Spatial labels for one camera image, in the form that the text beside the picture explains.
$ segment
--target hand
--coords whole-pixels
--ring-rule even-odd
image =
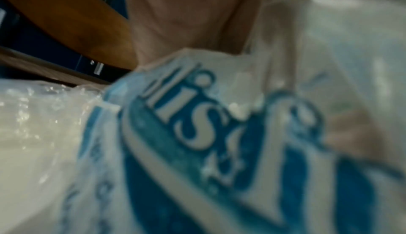
[[[260,0],[127,0],[139,65],[184,47],[239,53]]]

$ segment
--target plastic bag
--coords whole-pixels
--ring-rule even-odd
[[[112,85],[57,233],[406,233],[406,10],[265,0],[246,54]]]
[[[90,86],[0,80],[0,233],[49,208],[66,189],[88,115],[100,100]],[[25,233],[41,231],[31,226]]]

